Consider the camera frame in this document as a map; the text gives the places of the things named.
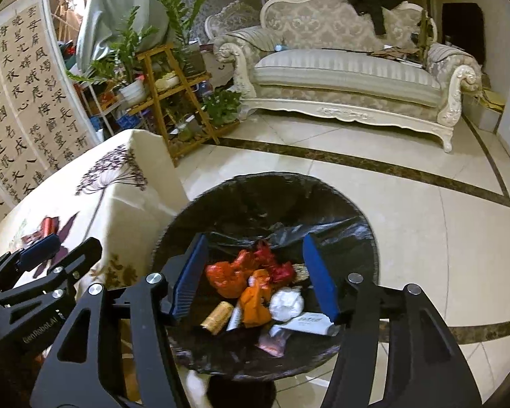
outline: sofa seat cushion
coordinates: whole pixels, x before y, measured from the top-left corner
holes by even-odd
[[[253,70],[259,85],[357,92],[438,107],[439,82],[423,69],[362,53],[294,49],[273,53]]]

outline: sofa armrest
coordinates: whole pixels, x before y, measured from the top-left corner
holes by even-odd
[[[442,88],[442,110],[437,122],[453,127],[461,118],[461,92],[482,89],[482,70],[476,58],[459,49],[434,43],[427,54],[427,71]]]
[[[234,85],[246,98],[257,96],[251,83],[255,65],[274,52],[282,37],[272,29],[255,26],[221,35],[214,40],[214,55],[220,62],[234,62]]]

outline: wooden plant stand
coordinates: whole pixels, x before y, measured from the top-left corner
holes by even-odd
[[[202,110],[199,100],[196,98],[196,95],[192,90],[192,87],[194,85],[201,83],[202,81],[209,80],[211,78],[211,75],[205,72],[202,75],[197,75],[187,79],[183,74],[180,65],[178,64],[177,60],[172,54],[171,50],[172,48],[173,45],[171,43],[167,43],[166,45],[146,50],[145,52],[142,52],[136,56],[136,58],[139,61],[142,61],[144,63],[146,69],[147,84],[150,87],[151,94],[150,97],[145,102],[138,104],[134,107],[131,107],[128,110],[128,114],[135,115],[150,106],[153,107],[153,114],[155,116],[157,130],[159,134],[163,137],[164,142],[166,143],[166,147],[169,150],[170,157],[172,158],[174,165],[177,166],[179,158],[181,158],[186,153],[193,151],[195,148],[199,147],[199,145],[201,145],[202,143],[208,140],[213,140],[215,144],[219,144],[219,136],[223,136],[225,133],[228,133],[232,128],[236,127],[239,122],[237,120],[231,124],[226,124],[223,127],[219,127],[219,129],[213,128],[212,124],[210,123],[210,118],[208,117],[208,114],[204,110]],[[155,76],[153,74],[152,69],[152,57],[162,52],[166,54],[168,63],[170,64],[172,69],[175,71],[175,74],[180,79],[180,84],[165,92],[158,93],[155,86]],[[201,126],[203,133],[196,135],[189,142],[182,142],[181,147],[176,148],[177,146],[172,144],[172,140],[170,139],[168,132],[166,131],[165,118],[160,106],[160,101],[179,92],[184,92],[185,95],[187,95],[187,97],[189,98],[189,100],[193,103],[194,108],[196,109],[197,113],[200,115],[200,118],[202,119],[203,124],[201,124]],[[175,118],[169,109],[165,110],[165,114],[172,121],[172,123],[176,125]]]

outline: silver screw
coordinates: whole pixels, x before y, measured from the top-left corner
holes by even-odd
[[[417,284],[408,284],[406,289],[408,290],[408,293],[411,294],[417,295],[422,293],[422,288]]]
[[[91,285],[89,288],[88,288],[88,293],[89,294],[92,294],[93,296],[96,296],[98,293],[100,293],[102,290],[104,289],[104,287],[102,286],[102,284],[93,284]]]
[[[161,273],[149,273],[146,277],[146,281],[148,284],[156,284],[163,279]]]
[[[352,284],[360,284],[363,282],[363,277],[359,273],[349,273],[347,280],[349,280]]]

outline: trash bin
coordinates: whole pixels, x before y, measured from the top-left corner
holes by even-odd
[[[183,254],[198,232],[208,238],[212,263],[232,261],[240,250],[266,239],[278,261],[294,264],[303,263],[302,240],[311,233],[333,277],[358,272],[378,280],[376,241],[366,217],[336,189],[306,175],[243,175],[203,193],[164,232],[153,253],[153,270]],[[305,311],[320,312],[309,281],[302,285]],[[311,371],[338,352],[341,333],[330,337],[294,332],[285,355],[278,358],[255,346],[260,327],[223,330],[217,336],[198,329],[223,300],[203,275],[189,315],[167,328],[180,364],[235,381],[264,382]]]

